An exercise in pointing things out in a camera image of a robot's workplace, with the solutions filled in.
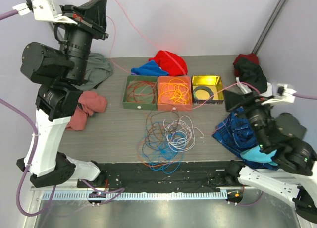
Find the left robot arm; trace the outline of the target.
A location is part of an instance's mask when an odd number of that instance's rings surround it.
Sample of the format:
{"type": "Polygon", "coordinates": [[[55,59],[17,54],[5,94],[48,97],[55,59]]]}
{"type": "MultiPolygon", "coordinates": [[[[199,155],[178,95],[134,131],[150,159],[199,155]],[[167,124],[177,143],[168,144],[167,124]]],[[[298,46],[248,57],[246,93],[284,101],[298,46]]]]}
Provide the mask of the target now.
{"type": "Polygon", "coordinates": [[[36,188],[60,185],[69,179],[102,187],[106,172],[94,161],[80,161],[59,152],[63,133],[74,115],[82,91],[91,44],[104,40],[107,0],[90,0],[81,5],[59,5],[56,0],[27,0],[24,9],[38,21],[63,28],[59,49],[29,43],[22,54],[21,72],[39,84],[36,97],[36,132],[26,157],[17,161],[31,174],[36,188]]]}

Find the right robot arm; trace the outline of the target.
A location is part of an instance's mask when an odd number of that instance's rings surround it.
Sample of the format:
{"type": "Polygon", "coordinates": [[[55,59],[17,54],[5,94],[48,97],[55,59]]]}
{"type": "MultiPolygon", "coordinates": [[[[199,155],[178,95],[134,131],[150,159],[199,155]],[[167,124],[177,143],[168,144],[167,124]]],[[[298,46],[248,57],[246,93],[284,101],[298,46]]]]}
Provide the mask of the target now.
{"type": "Polygon", "coordinates": [[[262,97],[256,92],[242,95],[224,91],[226,111],[243,108],[238,116],[250,123],[260,152],[266,155],[274,152],[272,161],[292,174],[298,184],[288,184],[263,175],[239,161],[230,161],[223,178],[230,186],[251,186],[274,196],[294,208],[303,219],[316,223],[317,154],[303,140],[306,128],[295,117],[282,113],[273,118],[270,113],[274,103],[293,103],[295,95],[296,91],[286,86],[280,86],[277,94],[270,97],[262,97]]]}

